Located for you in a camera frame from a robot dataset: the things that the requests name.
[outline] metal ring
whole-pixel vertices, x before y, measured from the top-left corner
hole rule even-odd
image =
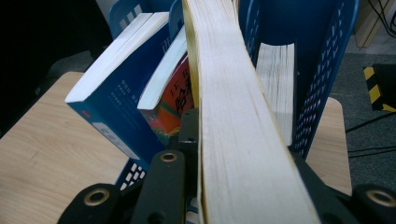
[[[367,190],[366,192],[367,197],[371,199],[373,202],[384,205],[386,207],[396,207],[396,199],[393,198],[390,194],[386,193],[385,191],[379,190],[379,189],[370,189]],[[381,198],[378,198],[377,195],[381,195],[387,200],[382,200]]]
[[[166,162],[175,161],[177,160],[177,155],[171,152],[164,153],[161,155],[161,160]]]
[[[98,199],[94,199],[92,196],[95,194],[100,194],[100,197]],[[84,203],[88,206],[96,206],[104,203],[109,197],[110,192],[107,189],[94,189],[85,196]]]

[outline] yellow and black striped tape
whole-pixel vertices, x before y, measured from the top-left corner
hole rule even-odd
[[[373,67],[366,67],[363,70],[364,78],[366,79],[367,88],[369,90],[370,101],[373,110],[387,110],[390,112],[396,112],[396,108],[387,105],[384,101],[384,97],[381,95],[381,89],[378,86],[375,77],[375,70]]]

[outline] dark background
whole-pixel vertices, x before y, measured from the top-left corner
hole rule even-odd
[[[96,58],[111,42],[94,0],[6,1],[2,9],[0,137],[42,94],[54,63],[85,50]]]

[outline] wooden table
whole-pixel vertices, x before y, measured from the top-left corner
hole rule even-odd
[[[65,104],[81,77],[64,74],[0,139],[0,223],[56,223],[74,197],[115,183],[127,157]],[[307,158],[326,184],[350,194],[341,105],[329,99]]]

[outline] thick book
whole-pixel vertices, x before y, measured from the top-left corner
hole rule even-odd
[[[140,13],[107,47],[65,102],[143,169],[164,147],[136,106],[170,46],[168,12]]]
[[[256,72],[278,128],[289,147],[295,131],[295,47],[260,44]]]
[[[183,0],[191,80],[198,81],[200,222],[319,223],[234,6],[230,0]]]
[[[143,91],[137,109],[164,146],[177,135],[181,116],[194,108],[184,27]]]

